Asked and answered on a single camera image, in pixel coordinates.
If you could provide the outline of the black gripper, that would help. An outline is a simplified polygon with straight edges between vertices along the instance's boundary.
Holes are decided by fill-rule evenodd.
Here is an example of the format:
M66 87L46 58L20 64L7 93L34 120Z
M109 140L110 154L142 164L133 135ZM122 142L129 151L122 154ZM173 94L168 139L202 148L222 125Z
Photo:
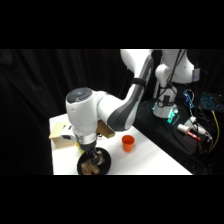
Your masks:
M88 136L79 136L78 137L78 143L80 148L86 152L88 158L92 162L92 164L95 164L95 156L91 153L95 150L96 147L96 139L97 136L95 134L90 134ZM101 150L97 151L98 154L98 162L97 165L101 165L105 162L103 152Z

